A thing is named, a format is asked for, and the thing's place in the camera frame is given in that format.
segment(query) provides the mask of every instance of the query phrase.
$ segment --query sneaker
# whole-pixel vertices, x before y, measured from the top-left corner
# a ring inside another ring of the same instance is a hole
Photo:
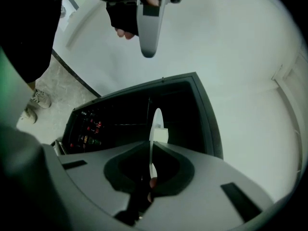
[[[20,117],[21,120],[26,120],[31,124],[34,124],[37,121],[37,118],[37,114],[28,107],[23,111]]]
[[[31,98],[32,101],[36,102],[43,109],[47,109],[51,105],[50,98],[46,93],[41,90],[35,89],[33,96]]]
[[[63,5],[61,5],[61,15],[60,15],[60,18],[65,17],[65,15],[66,15],[66,9],[65,9],[65,7]]]

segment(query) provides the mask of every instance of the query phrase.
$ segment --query tiled floor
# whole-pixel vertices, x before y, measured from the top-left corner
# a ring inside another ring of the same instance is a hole
[[[38,115],[36,123],[29,124],[20,119],[17,128],[34,135],[41,143],[46,144],[51,144],[55,139],[62,137],[73,108],[96,98],[53,56],[47,71],[37,80],[36,87],[49,94],[51,107],[41,109],[31,104],[31,108]]]

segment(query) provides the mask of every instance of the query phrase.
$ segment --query hand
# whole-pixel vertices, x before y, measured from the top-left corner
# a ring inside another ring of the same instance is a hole
[[[156,6],[158,7],[159,6],[159,0],[146,0],[148,2],[149,5],[152,5],[152,6]],[[118,28],[115,28],[116,32],[117,32],[117,35],[122,38],[123,36],[125,36],[126,39],[131,39],[134,37],[134,35],[130,32],[125,32],[124,30],[122,29],[118,29]]]
[[[150,180],[150,187],[153,189],[157,184],[157,177],[153,177],[151,180]],[[148,194],[148,201],[150,203],[153,202],[153,199],[151,197],[151,193]]]

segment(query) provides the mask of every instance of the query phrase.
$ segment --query metal tool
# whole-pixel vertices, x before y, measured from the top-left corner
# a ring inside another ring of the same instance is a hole
[[[146,0],[102,0],[107,3],[111,25],[139,36],[142,54],[151,58],[158,46],[165,5],[182,0],[160,0],[160,6],[148,5]]]

